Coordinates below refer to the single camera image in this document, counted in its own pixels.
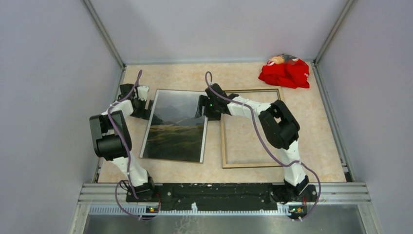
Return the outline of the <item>landscape photo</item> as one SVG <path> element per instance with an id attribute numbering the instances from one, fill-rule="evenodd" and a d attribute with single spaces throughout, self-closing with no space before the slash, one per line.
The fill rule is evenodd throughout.
<path id="1" fill-rule="evenodd" d="M 158 89 L 139 157 L 189 163 L 204 161 L 207 118 L 197 117 L 201 91 Z"/>

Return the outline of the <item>wooden picture frame with glass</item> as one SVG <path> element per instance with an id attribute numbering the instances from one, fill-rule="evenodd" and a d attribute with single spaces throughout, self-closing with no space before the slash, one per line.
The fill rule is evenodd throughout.
<path id="1" fill-rule="evenodd" d="M 225 92 L 257 102 L 283 100 L 279 87 L 227 89 Z M 220 130 L 223 169 L 281 167 L 263 148 L 250 118 L 221 115 Z"/>

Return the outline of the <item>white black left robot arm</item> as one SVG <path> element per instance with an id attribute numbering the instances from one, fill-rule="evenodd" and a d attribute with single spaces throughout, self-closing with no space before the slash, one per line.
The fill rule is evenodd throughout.
<path id="1" fill-rule="evenodd" d="M 149 87 L 124 84 L 119 99 L 109 108 L 89 119 L 94 152 L 99 158 L 117 166 L 128 180 L 128 192 L 136 200 L 151 201 L 156 188 L 149 172 L 132 154 L 132 140 L 126 124 L 127 117 L 149 118 Z"/>

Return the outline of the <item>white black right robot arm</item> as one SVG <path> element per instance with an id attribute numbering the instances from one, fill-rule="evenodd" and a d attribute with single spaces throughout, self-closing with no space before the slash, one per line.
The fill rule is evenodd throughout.
<path id="1" fill-rule="evenodd" d="M 299 154 L 300 125 L 281 100 L 257 102 L 238 94 L 227 95 L 217 83 L 209 85 L 198 98 L 195 117 L 220 120 L 222 115 L 252 120 L 256 135 L 270 155 L 284 169 L 283 203 L 305 195 L 309 178 Z"/>

